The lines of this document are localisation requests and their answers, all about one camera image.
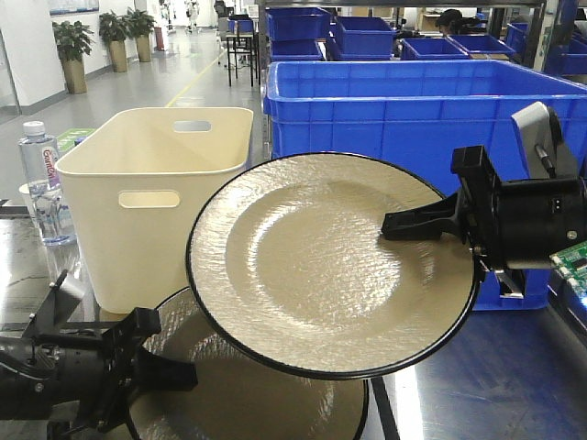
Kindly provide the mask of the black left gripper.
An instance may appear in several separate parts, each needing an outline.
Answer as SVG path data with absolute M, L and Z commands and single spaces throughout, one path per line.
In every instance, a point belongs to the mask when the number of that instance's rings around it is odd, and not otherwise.
M 120 425 L 134 434 L 129 397 L 141 391 L 191 391 L 197 384 L 194 363 L 168 359 L 142 348 L 161 331 L 159 313 L 136 308 L 97 337 L 38 335 L 31 343 L 31 365 L 50 405 L 78 402 L 71 422 L 50 422 L 50 434 L 85 429 L 107 433 Z

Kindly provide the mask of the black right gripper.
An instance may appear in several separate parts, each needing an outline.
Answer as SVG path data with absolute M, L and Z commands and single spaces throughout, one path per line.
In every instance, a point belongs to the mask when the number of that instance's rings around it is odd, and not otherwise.
M 453 151 L 451 172 L 461 194 L 402 212 L 387 213 L 386 240 L 439 240 L 443 234 L 472 242 L 495 273 L 502 295 L 522 297 L 525 270 L 550 267 L 549 256 L 586 239 L 586 180 L 502 181 L 484 146 Z

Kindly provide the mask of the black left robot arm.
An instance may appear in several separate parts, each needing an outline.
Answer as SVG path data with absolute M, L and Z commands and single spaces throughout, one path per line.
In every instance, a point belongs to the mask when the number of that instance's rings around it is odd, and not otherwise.
M 121 424 L 134 433 L 135 394 L 197 386 L 195 363 L 144 347 L 163 332 L 161 308 L 135 308 L 102 334 L 88 324 L 65 334 L 61 329 L 81 297 L 78 283 L 63 271 L 22 336 L 2 337 L 2 419 L 45 420 L 57 405 L 78 402 L 66 435 L 84 429 L 109 432 Z

